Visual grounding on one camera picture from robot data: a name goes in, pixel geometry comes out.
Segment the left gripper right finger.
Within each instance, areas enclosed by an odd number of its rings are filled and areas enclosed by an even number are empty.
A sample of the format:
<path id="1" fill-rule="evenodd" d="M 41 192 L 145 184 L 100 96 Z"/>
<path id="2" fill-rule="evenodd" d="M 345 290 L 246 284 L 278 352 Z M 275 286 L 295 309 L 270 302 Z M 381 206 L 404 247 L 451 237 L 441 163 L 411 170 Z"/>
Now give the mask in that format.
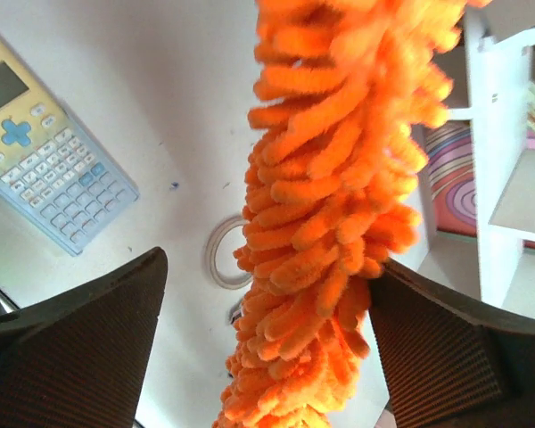
<path id="1" fill-rule="evenodd" d="M 535 427 L 535 319 L 391 260 L 369 311 L 399 427 Z"/>

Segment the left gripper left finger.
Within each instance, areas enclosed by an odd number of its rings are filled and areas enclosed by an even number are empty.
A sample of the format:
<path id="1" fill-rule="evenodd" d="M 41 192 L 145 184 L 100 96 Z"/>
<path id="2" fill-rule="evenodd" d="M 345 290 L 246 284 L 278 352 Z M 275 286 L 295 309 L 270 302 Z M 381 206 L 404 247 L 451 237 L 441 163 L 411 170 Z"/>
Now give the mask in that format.
<path id="1" fill-rule="evenodd" d="M 168 275 L 155 247 L 0 314 L 0 427 L 131 427 Z"/>

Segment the orange microfiber duster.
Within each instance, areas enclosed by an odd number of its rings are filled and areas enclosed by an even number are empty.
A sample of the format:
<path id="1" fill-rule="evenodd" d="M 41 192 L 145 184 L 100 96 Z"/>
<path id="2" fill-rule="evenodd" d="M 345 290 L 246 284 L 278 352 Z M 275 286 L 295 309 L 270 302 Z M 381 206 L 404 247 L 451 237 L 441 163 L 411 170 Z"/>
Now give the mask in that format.
<path id="1" fill-rule="evenodd" d="M 248 121 L 251 275 L 218 427 L 326 427 L 355 394 L 369 347 L 368 283 L 417 240 L 406 205 L 442 126 L 451 78 L 433 56 L 461 38 L 464 1 L 260 1 Z"/>

